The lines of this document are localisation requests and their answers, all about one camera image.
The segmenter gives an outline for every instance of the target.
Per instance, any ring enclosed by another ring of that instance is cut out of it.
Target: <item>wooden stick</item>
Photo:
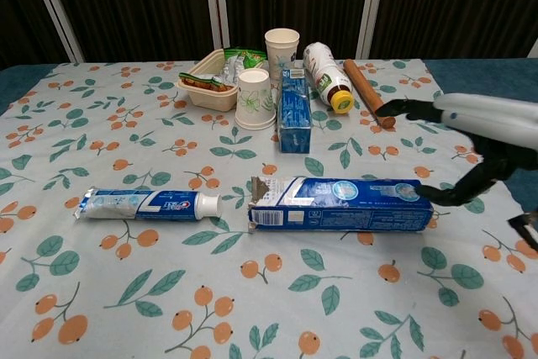
[[[375,113],[378,108],[383,105],[382,99],[377,95],[376,91],[372,88],[368,80],[362,75],[361,70],[357,67],[354,61],[346,59],[344,61],[344,71],[347,76],[353,82],[357,92],[367,105],[368,109],[372,113],[372,116],[376,119],[384,129],[390,129],[396,124],[394,117],[378,117]]]

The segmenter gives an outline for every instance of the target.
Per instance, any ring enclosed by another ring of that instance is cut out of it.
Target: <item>paper cup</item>
[[[239,74],[235,122],[245,129],[265,129],[275,122],[277,112],[269,73],[246,69]]]
[[[271,79],[280,80],[282,69],[293,67],[298,44],[299,33],[293,29],[270,29],[266,32],[267,59]]]

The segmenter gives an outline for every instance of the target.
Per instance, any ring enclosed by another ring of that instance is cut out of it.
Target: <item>table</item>
[[[441,95],[422,61],[357,63],[385,101]],[[282,155],[273,129],[192,106],[174,86],[192,65],[60,65],[0,117],[4,357],[535,355],[538,255],[506,224],[521,210],[502,183],[418,234],[247,233],[251,176],[449,187],[478,162],[466,137],[314,99],[310,155]],[[75,221],[91,186],[194,187],[225,209]]]

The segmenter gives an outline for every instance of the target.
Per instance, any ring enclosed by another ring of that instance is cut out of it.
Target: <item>blue toothpaste box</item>
[[[310,99],[304,69],[282,70],[278,139],[282,153],[310,152]]]
[[[419,231],[431,219],[418,180],[252,178],[250,229]]]

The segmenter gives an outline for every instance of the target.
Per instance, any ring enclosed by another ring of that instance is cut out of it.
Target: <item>robotic arm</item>
[[[538,104],[468,94],[446,94],[434,102],[396,99],[381,106],[380,117],[406,114],[409,120],[443,123],[466,135],[483,156],[453,189],[423,185],[416,192],[442,206],[459,206],[507,180],[517,168],[538,170]],[[538,243],[525,228],[538,213],[522,214],[510,225],[538,251]]]

